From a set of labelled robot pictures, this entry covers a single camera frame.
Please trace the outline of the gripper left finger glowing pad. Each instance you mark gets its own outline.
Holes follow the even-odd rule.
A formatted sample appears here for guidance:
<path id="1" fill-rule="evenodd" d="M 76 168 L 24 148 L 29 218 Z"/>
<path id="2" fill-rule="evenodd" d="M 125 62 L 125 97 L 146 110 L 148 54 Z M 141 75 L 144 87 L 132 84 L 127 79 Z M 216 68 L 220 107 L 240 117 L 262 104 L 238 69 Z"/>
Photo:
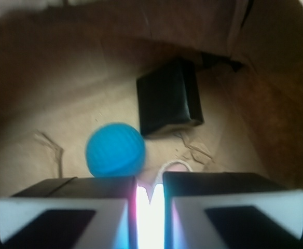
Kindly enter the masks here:
<path id="1" fill-rule="evenodd" d="M 47 179 L 0 198 L 2 248 L 137 248 L 135 177 Z"/>

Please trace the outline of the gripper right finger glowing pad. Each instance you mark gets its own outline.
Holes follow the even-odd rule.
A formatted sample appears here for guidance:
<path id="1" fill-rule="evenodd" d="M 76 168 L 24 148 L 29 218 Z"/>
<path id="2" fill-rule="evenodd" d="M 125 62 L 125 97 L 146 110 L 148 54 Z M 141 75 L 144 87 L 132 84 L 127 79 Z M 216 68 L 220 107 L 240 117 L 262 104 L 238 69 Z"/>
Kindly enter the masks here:
<path id="1" fill-rule="evenodd" d="M 303 190 L 254 173 L 167 172 L 165 248 L 303 248 Z"/>

